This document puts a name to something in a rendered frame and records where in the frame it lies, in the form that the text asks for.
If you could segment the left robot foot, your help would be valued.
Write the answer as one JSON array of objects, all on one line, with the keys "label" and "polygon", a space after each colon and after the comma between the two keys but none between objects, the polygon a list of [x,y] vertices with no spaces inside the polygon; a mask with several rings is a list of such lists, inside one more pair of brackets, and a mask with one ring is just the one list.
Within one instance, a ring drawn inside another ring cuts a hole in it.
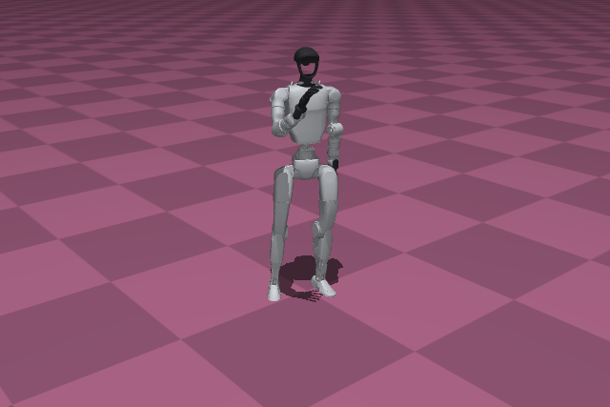
[{"label": "left robot foot", "polygon": [[326,279],[322,279],[320,282],[316,281],[315,275],[311,279],[311,285],[317,288],[317,290],[328,297],[336,296],[336,291],[329,285]]}]

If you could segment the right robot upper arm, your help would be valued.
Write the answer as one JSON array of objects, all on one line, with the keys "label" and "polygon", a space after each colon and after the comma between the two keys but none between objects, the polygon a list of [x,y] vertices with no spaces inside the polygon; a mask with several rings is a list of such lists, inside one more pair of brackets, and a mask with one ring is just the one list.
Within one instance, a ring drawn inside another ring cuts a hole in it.
[{"label": "right robot upper arm", "polygon": [[[272,104],[271,106],[271,118],[272,118],[272,122],[274,124],[274,122],[280,121],[281,119],[284,119],[284,115],[285,115],[285,105],[284,103],[288,100],[288,89],[289,88],[279,88],[277,90],[274,91],[274,93],[272,94],[271,98],[270,98],[270,102]],[[278,137],[284,137],[287,135],[287,133],[277,133],[277,134],[273,134],[274,136],[278,136]]]}]

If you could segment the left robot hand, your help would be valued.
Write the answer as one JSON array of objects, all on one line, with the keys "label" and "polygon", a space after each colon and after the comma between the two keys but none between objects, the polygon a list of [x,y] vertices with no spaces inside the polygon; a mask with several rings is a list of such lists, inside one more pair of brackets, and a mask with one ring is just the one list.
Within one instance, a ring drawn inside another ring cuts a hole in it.
[{"label": "left robot hand", "polygon": [[[329,165],[329,166],[330,166],[330,165]],[[331,167],[332,167],[332,166],[331,166]],[[335,172],[336,172],[336,169],[338,169],[338,160],[337,160],[337,159],[335,159],[335,160],[333,161],[333,168],[335,169]],[[337,173],[336,173],[336,174],[337,174]]]}]

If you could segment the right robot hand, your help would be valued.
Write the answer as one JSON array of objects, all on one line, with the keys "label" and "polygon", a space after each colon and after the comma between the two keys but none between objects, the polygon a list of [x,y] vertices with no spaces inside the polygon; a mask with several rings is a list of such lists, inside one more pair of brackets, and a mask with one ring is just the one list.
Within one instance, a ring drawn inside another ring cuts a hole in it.
[{"label": "right robot hand", "polygon": [[309,102],[312,95],[319,92],[319,89],[323,89],[320,85],[314,85],[310,87],[300,98],[299,103],[295,105],[295,112],[293,114],[294,119],[299,119],[301,114],[307,111],[306,105]]}]

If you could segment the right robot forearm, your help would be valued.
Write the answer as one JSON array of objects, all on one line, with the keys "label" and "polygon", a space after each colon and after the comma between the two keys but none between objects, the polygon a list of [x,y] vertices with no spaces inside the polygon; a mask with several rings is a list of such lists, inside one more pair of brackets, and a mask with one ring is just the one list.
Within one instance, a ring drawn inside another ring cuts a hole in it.
[{"label": "right robot forearm", "polygon": [[274,122],[272,126],[272,134],[277,134],[279,132],[284,134],[288,133],[298,123],[298,121],[302,120],[306,115],[306,112],[304,112],[301,114],[300,118],[296,120],[293,117],[294,112],[295,110],[288,114],[284,119]]}]

